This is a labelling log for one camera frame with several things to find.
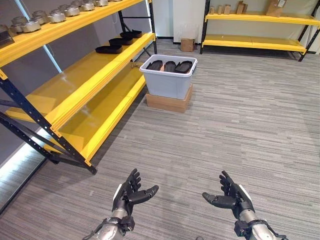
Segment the black robotic glove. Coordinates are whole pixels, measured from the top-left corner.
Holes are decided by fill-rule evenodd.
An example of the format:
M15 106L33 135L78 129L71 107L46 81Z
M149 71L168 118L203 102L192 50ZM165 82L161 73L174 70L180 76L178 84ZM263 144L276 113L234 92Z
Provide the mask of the black robotic glove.
M158 185L154 185L147 190L138 191L141 187L139 183L141 178L139 176L140 173L136 168L130 173L113 200L112 211L122 208L125 209L130 216L134 205L148 201L157 193L159 189Z
M254 210L253 204L243 189L229 176L226 171L222 171L220 175L221 190L224 195L211 195L207 192L202 193L202 196L208 203L222 209L231 209L236 219L239 219L239 214L243 210Z

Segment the metal shelving unit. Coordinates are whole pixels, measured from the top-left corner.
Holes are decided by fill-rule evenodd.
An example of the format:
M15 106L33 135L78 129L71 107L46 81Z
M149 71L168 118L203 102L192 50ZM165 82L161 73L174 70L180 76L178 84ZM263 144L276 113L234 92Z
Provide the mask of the metal shelving unit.
M235 14L234 12L232 12L231 14L209 14L210 0L206 0L200 54L203 53L204 46L273 49L299 52L301 54L299 62L301 62L304 59L306 52L310 49L320 32L320 20L315 19L315 15L319 6L320 0L314 7L311 15L283 13L280 17L274 17L264 15L263 12L247 12L245 14ZM208 20L255 21L269 23L300 24L305 26L298 40L295 40L273 37L207 34ZM308 26L316 26L317 30L311 38L310 42L307 44L307 46L304 47L303 45L301 45L300 41L306 33Z
M125 31L126 18L151 19L152 33L144 33L119 54L89 53L62 73L24 96L0 69L0 87L13 101L0 100L10 108L0 112L0 123L54 164L64 162L96 174L91 159L125 114L145 79L132 59L153 42L157 54L152 0L150 16L123 17L122 10L144 0L110 2L94 11L81 12L57 24L45 24L41 30L14 37L15 43L0 49L0 67L97 20L117 13ZM13 118L34 122L51 139L45 139ZM29 135L45 143L35 143Z

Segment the light strip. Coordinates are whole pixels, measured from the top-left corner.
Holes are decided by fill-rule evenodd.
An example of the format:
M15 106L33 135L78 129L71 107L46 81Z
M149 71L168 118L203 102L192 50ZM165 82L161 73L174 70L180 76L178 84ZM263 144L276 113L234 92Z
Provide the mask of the light strip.
M22 12L23 16L26 17L26 19L30 20L29 15L27 14L24 6L22 5L22 3L20 2L20 0L14 0L16 5L18 6L18 8L20 9L20 11ZM51 52L49 51L47 45L43 45L42 46L43 49L45 50L46 54L48 55L48 57L50 58L51 62L53 63L53 65L55 66L56 70L59 73L62 73L61 68L59 67L58 63L56 62L54 56L52 56Z

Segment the silver metal forearm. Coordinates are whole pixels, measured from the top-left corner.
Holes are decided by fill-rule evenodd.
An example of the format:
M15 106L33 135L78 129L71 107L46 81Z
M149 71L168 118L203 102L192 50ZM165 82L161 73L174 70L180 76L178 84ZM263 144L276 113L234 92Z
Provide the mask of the silver metal forearm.
M112 218L122 219L128 215L127 211L118 208L112 212ZM108 220L102 228L92 236L92 240L122 240L125 233L118 227L117 222L112 222Z
M249 209L242 211L239 215L239 220L245 221L247 224L258 219L256 213ZM277 238L265 224L256 224L252 226L249 240L277 240Z

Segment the silver metal container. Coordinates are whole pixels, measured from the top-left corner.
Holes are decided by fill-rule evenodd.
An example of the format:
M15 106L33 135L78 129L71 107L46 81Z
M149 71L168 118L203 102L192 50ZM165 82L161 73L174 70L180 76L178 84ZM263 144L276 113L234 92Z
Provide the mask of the silver metal container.
M48 14L45 11L42 11L42 10L34 11L32 13L32 16L33 17L41 16L41 17L43 17L45 19L45 23L49 22Z
M94 2L94 5L96 7L104 7L104 6L107 6L109 3L108 3L108 0L96 0Z
M12 24L25 24L28 19L25 16L16 16L11 20Z
M79 1L79 0L74 0L71 2L71 5L75 5L75 6L82 6L83 5L83 2L82 1Z
M23 33L24 31L22 30L22 23L16 23L16 24L12 24L10 27L11 32L16 33L16 34L20 34Z
M80 7L80 10L84 12L95 10L95 4L93 2L86 2Z
M58 7L58 9L59 9L62 13L64 13L65 10L67 10L68 7L69 7L69 6L68 6L67 4L63 4L63 5L60 5L60 6Z
M64 22L66 20L66 15L64 15L60 10L55 9L50 12L49 21L52 24L57 24Z
M73 16L77 16L80 14L80 10L77 6L75 5L70 5L65 11L64 14L67 17L73 17Z
M24 33L32 33L41 29L40 24L37 21L27 21L22 25L22 30Z
M44 16L34 16L33 18L30 19L31 21L38 22L40 25L46 24L47 19Z

